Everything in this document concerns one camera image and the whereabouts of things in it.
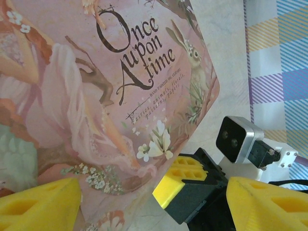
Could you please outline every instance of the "pink book cover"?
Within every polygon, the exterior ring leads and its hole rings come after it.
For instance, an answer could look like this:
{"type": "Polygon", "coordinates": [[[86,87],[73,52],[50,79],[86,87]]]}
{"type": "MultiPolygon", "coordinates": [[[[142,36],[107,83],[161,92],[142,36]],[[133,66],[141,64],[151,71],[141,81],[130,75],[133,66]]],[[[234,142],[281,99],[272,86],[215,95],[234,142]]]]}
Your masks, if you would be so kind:
{"type": "Polygon", "coordinates": [[[77,178],[75,229],[126,230],[219,93],[191,3],[0,9],[0,196],[77,178]]]}

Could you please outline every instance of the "table surface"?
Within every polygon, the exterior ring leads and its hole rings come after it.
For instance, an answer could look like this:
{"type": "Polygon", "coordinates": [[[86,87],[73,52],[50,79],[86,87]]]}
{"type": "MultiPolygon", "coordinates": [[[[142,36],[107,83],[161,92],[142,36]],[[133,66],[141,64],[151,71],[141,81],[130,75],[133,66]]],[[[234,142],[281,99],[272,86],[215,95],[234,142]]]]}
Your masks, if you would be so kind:
{"type": "MultiPolygon", "coordinates": [[[[217,163],[222,153],[215,145],[225,116],[250,120],[243,0],[191,0],[220,83],[220,93],[182,153],[204,148],[217,163]]],[[[140,208],[129,231],[187,231],[151,197],[140,208]]]]}

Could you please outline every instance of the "plaid fabric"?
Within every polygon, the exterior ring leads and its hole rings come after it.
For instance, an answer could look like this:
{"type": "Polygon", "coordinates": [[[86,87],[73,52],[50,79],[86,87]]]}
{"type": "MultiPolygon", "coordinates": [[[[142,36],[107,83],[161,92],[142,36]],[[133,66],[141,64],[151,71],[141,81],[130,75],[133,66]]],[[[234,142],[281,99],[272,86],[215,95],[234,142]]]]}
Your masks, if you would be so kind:
{"type": "MultiPolygon", "coordinates": [[[[308,1],[244,0],[244,16],[251,120],[308,158],[308,1]]],[[[308,168],[294,163],[290,178],[308,168]]]]}

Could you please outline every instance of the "yellow block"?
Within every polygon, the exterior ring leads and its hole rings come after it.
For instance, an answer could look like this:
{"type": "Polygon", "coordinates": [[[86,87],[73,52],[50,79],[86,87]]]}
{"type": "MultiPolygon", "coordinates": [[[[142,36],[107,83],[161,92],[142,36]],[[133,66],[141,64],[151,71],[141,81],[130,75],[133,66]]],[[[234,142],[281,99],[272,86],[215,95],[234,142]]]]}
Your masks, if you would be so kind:
{"type": "Polygon", "coordinates": [[[232,177],[227,201],[237,231],[308,231],[308,194],[232,177]]]}
{"type": "Polygon", "coordinates": [[[207,173],[199,161],[188,156],[179,156],[155,188],[153,196],[165,209],[184,187],[182,180],[204,181],[207,173]]]}
{"type": "Polygon", "coordinates": [[[81,202],[68,178],[0,198],[0,231],[71,231],[81,202]]]}

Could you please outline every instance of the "hare illustration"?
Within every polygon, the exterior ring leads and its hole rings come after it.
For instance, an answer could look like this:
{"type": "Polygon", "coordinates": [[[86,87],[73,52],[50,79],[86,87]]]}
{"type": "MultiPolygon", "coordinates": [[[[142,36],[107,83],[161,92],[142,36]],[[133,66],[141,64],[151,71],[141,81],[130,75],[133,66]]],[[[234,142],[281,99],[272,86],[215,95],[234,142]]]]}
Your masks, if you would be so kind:
{"type": "Polygon", "coordinates": [[[201,67],[202,58],[197,49],[192,44],[190,44],[187,39],[185,39],[174,21],[171,20],[171,22],[173,30],[168,27],[166,27],[166,30],[172,39],[185,49],[188,55],[188,60],[191,64],[192,70],[189,90],[191,95],[191,103],[194,107],[197,106],[197,98],[201,98],[201,100],[204,101],[209,90],[208,83],[206,82],[205,72],[201,67]]]}

